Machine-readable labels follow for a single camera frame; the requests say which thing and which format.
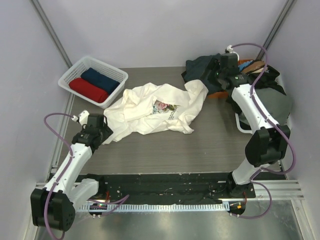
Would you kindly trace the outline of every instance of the laundry basket filled with clothes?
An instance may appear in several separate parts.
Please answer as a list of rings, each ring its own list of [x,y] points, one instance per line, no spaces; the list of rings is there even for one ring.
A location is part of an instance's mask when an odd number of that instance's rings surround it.
[[[59,79],[63,89],[106,109],[125,88],[128,74],[114,66],[85,56]]]

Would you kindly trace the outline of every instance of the red cloth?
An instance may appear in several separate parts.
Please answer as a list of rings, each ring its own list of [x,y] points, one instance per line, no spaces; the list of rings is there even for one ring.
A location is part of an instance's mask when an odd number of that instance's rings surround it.
[[[91,99],[97,103],[103,103],[108,93],[101,88],[98,88],[82,78],[76,78],[69,83],[69,87],[77,93]]]

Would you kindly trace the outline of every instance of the folded navy towel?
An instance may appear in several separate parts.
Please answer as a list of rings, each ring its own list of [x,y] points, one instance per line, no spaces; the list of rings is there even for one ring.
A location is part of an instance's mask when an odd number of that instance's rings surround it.
[[[119,82],[111,79],[93,68],[89,68],[81,74],[81,78],[91,83],[92,85],[105,90],[109,95],[119,86]]]

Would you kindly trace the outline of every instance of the gray floor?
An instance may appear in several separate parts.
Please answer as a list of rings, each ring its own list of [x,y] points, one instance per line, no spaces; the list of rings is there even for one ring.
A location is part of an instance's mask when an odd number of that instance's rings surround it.
[[[248,202],[245,215],[256,216],[267,201]],[[76,218],[64,240],[302,240],[291,201],[274,201],[256,220],[230,217],[225,211],[114,213],[101,219]],[[61,232],[55,231],[58,237]],[[36,240],[49,240],[39,227]]]
[[[181,73],[184,67],[127,68],[127,89],[149,82],[168,83],[184,89]],[[103,113],[103,110],[75,97],[71,114],[83,110]],[[165,131],[149,135],[133,133],[119,142],[102,145],[87,162],[81,174],[133,174],[181,172],[230,172],[245,158],[249,134],[237,130],[235,114],[225,99],[209,99],[190,127],[192,134]],[[69,122],[66,139],[80,131],[80,126]],[[64,147],[60,163],[67,154]],[[278,170],[274,164],[271,168]]]

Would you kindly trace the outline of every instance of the wall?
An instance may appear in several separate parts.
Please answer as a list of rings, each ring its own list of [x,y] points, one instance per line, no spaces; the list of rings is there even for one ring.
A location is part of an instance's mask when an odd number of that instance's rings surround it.
[[[66,105],[57,82],[67,67],[29,1],[1,3],[0,32],[0,238],[21,240],[30,194],[48,174],[56,141],[43,117]]]
[[[185,66],[243,42],[263,44],[285,0],[39,0],[74,63]],[[254,58],[254,47],[237,49]]]
[[[294,100],[291,139],[297,164],[290,176],[301,184],[316,234],[320,222],[319,12],[318,0],[297,1],[269,50],[270,64],[281,72],[286,92]],[[287,166],[291,159],[287,154]]]

